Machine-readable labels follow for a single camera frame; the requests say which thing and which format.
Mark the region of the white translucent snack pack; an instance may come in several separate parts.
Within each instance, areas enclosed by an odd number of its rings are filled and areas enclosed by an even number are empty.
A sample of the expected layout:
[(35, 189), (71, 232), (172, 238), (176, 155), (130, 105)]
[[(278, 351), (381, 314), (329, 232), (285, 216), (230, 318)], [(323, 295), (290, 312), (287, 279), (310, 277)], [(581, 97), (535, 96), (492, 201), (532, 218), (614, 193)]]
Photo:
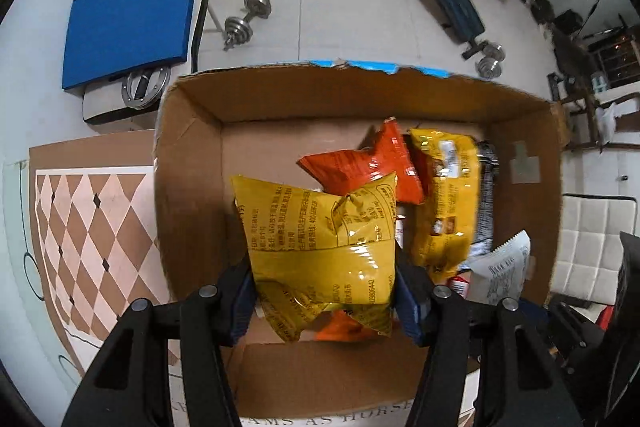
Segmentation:
[(494, 251), (466, 262), (471, 276), (466, 299), (495, 306), (504, 298), (518, 300), (524, 287), (530, 238), (522, 230)]

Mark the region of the yellow black snack pack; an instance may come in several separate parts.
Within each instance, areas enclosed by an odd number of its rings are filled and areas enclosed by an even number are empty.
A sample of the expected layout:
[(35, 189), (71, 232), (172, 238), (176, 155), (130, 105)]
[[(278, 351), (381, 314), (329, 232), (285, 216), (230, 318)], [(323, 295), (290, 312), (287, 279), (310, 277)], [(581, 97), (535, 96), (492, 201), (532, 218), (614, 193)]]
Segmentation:
[(416, 207), (411, 259), (442, 284), (469, 259), (491, 252), (499, 161), (492, 144), (466, 134), (414, 128), (409, 136), (424, 192)]

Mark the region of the orange snack bag with QR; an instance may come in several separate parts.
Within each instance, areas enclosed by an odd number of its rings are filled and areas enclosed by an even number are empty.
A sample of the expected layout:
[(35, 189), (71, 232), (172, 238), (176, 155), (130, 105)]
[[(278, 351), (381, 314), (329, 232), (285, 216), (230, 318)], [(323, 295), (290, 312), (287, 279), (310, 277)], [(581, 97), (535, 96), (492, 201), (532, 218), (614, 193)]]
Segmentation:
[(317, 341), (364, 343), (375, 339), (378, 339), (378, 332), (360, 324), (342, 310), (332, 311), (329, 322), (316, 332)]

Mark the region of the yellow snack bag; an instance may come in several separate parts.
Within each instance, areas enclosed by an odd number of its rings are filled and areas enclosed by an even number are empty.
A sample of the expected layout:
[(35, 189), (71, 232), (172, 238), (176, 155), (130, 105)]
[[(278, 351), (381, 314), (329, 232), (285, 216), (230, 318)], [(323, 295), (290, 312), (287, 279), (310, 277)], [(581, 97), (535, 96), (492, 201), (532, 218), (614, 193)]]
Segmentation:
[(260, 306), (282, 340), (336, 310), (390, 335), (395, 173), (344, 196), (247, 176), (231, 183)]

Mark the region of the orange pillow snack bag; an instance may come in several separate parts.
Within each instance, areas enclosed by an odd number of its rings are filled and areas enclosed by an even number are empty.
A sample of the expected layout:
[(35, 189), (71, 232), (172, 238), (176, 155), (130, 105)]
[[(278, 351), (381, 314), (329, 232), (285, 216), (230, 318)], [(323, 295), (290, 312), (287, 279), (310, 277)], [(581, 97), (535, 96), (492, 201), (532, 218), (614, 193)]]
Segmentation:
[(387, 118), (373, 135), (372, 144), (362, 150), (307, 155), (297, 165), (333, 195), (344, 196), (395, 173), (398, 202), (420, 205), (424, 201), (420, 178), (395, 118)]

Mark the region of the red brown biscuit bag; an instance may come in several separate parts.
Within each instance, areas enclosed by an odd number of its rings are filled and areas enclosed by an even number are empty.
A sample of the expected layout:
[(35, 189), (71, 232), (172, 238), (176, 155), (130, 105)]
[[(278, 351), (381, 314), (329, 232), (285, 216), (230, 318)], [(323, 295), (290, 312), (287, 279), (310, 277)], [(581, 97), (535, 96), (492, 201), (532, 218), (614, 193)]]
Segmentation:
[(447, 285), (452, 291), (460, 295), (463, 299), (466, 299), (468, 298), (471, 286), (471, 275), (472, 272), (470, 270), (461, 271), (454, 277), (450, 277)]

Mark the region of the white padded chair right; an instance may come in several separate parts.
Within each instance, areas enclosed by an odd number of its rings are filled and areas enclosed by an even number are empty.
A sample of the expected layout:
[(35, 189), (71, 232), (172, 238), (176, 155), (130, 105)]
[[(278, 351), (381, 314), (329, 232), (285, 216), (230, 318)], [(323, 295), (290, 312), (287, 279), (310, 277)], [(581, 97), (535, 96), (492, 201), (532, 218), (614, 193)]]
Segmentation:
[(623, 264), (620, 233), (634, 234), (637, 199), (565, 194), (550, 294), (612, 306)]

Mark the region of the checkered printed table mat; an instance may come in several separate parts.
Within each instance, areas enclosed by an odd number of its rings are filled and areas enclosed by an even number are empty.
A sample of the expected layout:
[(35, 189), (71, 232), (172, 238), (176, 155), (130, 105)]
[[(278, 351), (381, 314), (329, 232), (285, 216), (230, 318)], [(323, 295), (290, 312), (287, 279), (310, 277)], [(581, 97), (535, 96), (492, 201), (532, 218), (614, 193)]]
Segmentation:
[[(153, 198), (154, 134), (126, 131), (29, 153), (29, 218), (44, 302), (82, 375), (131, 301), (162, 305)], [(284, 343), (260, 314), (222, 361), (245, 426), (404, 425), (426, 359), (403, 333)]]

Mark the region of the small wooden stool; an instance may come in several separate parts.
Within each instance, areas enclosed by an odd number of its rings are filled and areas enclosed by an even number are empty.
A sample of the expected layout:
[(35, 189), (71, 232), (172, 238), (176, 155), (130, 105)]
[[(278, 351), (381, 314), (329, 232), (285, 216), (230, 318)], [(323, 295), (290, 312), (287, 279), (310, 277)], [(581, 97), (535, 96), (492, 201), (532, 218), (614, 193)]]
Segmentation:
[(638, 133), (639, 111), (620, 116), (615, 115), (615, 109), (627, 102), (639, 103), (639, 92), (630, 92), (602, 102), (585, 83), (576, 83), (573, 92), (559, 99), (565, 110), (567, 126), (573, 124), (573, 119), (582, 117), (586, 121), (588, 139), (582, 141), (580, 132), (570, 130), (564, 145), (564, 150), (570, 152), (585, 152), (585, 150), (633, 150), (638, 152), (638, 143), (617, 142), (616, 133)]

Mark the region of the open cardboard box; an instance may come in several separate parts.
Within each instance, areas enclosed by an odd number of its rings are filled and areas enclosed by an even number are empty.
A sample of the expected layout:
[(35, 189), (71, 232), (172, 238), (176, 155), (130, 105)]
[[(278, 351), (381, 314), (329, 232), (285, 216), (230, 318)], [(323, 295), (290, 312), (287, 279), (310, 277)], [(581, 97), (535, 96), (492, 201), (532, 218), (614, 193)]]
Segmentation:
[[(395, 118), (487, 140), (498, 156), (494, 241), (529, 236), (524, 297), (549, 294), (561, 220), (559, 107), (502, 84), (414, 68), (288, 64), (219, 69), (176, 80), (158, 111), (154, 197), (171, 295), (218, 281), (250, 249), (272, 249), (291, 295), (328, 303), (390, 297), (384, 202), (322, 196), (299, 166), (308, 154), (361, 145)], [(245, 426), (397, 425), (427, 352), (401, 331), (356, 343), (281, 339), (260, 317), (222, 352)]]

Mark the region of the chrome dumbbell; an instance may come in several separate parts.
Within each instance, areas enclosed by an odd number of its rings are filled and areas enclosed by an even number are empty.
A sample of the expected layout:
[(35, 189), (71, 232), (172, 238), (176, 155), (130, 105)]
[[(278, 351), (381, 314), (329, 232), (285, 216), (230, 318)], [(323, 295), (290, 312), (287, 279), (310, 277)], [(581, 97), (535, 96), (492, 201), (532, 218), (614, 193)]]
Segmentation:
[(476, 72), (480, 78), (494, 80), (501, 76), (502, 63), (506, 59), (506, 52), (501, 44), (488, 40), (474, 42), (462, 53), (462, 57), (469, 60), (476, 54), (482, 56), (475, 64)]
[(225, 51), (250, 42), (253, 37), (250, 23), (255, 18), (268, 20), (272, 11), (271, 0), (244, 0), (244, 10), (243, 16), (229, 16), (224, 21)]

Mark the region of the blue foam cushion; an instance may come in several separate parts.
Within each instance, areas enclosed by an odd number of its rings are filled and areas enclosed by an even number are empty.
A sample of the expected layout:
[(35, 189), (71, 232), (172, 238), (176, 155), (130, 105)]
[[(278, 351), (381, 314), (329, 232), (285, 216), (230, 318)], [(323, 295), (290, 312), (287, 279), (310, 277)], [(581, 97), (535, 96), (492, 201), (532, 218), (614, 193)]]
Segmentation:
[(62, 88), (185, 61), (193, 5), (194, 0), (75, 0)]

